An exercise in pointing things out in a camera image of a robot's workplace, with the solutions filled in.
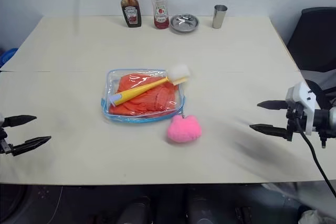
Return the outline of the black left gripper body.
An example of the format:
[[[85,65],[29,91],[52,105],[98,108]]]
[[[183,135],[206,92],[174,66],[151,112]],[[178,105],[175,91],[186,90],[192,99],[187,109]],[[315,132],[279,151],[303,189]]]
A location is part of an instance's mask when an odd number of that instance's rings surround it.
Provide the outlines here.
[[[6,142],[6,139],[7,139],[7,133],[1,127],[1,130],[0,130],[1,154],[10,154],[12,152],[12,146]]]

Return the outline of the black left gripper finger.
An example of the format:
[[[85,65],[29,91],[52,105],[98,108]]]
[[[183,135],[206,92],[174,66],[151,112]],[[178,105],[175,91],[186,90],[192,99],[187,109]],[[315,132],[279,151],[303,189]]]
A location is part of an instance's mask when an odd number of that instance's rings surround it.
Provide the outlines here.
[[[4,119],[2,127],[16,127],[19,125],[26,124],[35,119],[37,119],[37,117],[32,115],[10,116]]]
[[[41,145],[47,143],[51,139],[51,136],[36,137],[25,141],[23,144],[16,145],[12,147],[11,154],[17,156],[29,151],[32,151]]]

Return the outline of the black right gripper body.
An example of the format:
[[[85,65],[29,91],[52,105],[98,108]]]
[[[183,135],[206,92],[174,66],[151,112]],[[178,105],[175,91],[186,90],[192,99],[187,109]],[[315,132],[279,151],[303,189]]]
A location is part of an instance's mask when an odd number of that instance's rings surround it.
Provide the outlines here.
[[[286,118],[287,127],[286,127],[286,140],[292,141],[292,136],[294,133],[304,134],[302,128],[302,122],[305,122],[302,118],[304,117],[304,107],[301,103],[296,102],[294,105],[288,107]]]

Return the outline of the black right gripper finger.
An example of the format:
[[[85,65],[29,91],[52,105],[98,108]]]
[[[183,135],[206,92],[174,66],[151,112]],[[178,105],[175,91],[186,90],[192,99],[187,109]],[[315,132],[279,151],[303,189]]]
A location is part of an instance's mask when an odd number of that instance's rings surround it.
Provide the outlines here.
[[[265,135],[287,138],[287,130],[284,128],[274,127],[269,124],[251,124],[249,127]]]
[[[286,110],[288,108],[288,104],[284,100],[263,101],[258,103],[257,106],[269,110]]]

